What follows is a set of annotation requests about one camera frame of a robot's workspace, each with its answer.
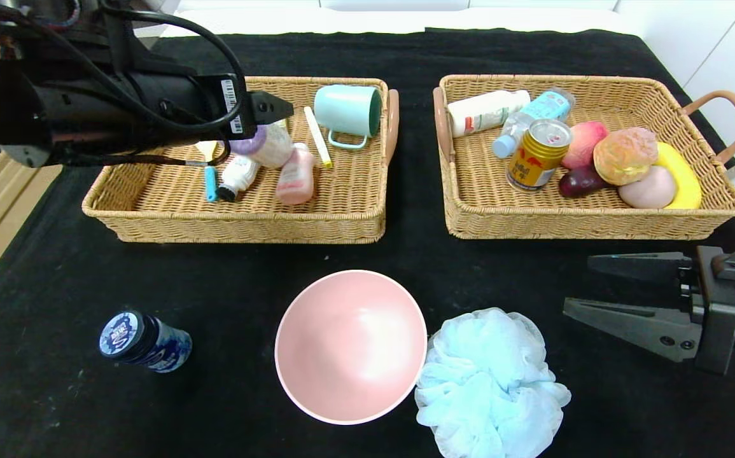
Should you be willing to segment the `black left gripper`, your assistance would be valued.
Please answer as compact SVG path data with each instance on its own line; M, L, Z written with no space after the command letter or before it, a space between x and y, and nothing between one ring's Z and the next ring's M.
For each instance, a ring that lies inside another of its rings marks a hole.
M237 116L221 127L201 133L156 128L155 143L195 143L199 141L237 140L253 135L249 105L257 125L268 125L291 118L291 102L265 91L242 89L233 73L208 75L156 75L160 87L155 91L160 115L181 125L214 121L236 108Z

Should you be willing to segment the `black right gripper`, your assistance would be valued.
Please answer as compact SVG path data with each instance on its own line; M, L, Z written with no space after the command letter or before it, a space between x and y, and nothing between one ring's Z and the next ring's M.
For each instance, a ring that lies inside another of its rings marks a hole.
M594 272L655 285L678 283L693 261L682 252L622 253L588 257ZM563 313L658 356L680 363L695 357L696 367L726 374L735 349L735 252L721 247L696 249L702 325L681 310L565 298Z

